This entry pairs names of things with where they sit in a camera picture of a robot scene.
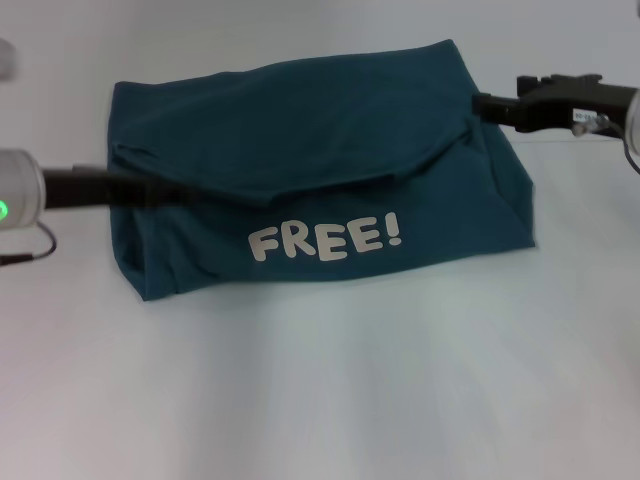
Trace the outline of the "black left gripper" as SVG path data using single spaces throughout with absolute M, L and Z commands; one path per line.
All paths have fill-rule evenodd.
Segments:
M 160 178 L 144 181 L 93 167 L 44 169 L 45 208 L 94 206 L 149 207 L 199 202 L 201 192 L 192 186 Z

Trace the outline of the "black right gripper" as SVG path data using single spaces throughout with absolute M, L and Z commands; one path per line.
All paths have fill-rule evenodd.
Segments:
M 600 74 L 518 76 L 518 99 L 475 94 L 472 112 L 486 123 L 517 126 L 519 133 L 570 130 L 587 119 L 585 111 L 604 115 L 626 127 L 627 113 L 639 89 L 605 84 L 602 79 Z

